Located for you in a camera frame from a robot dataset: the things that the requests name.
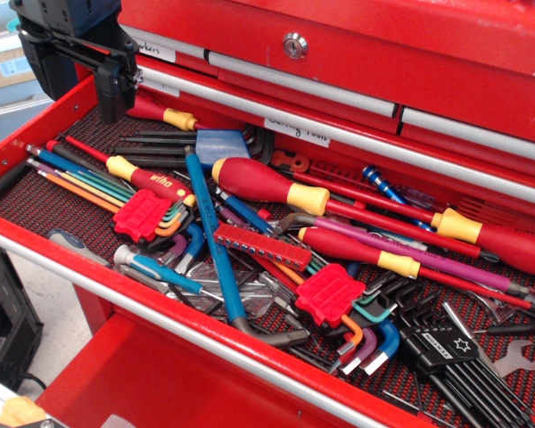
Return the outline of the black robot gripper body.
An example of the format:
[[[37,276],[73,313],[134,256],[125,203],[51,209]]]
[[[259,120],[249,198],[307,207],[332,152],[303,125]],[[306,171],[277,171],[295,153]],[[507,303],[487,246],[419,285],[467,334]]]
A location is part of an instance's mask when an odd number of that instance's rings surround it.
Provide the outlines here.
[[[120,1],[11,1],[22,27],[81,36],[94,27],[119,27]]]

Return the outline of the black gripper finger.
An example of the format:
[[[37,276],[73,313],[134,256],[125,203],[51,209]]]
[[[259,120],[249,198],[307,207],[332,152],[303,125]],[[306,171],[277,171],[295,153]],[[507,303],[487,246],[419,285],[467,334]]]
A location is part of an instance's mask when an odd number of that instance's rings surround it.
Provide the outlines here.
[[[20,28],[23,52],[44,92],[54,101],[78,83],[78,65],[92,71],[106,124],[135,105],[138,44],[120,27],[94,27],[81,36],[41,27]]]

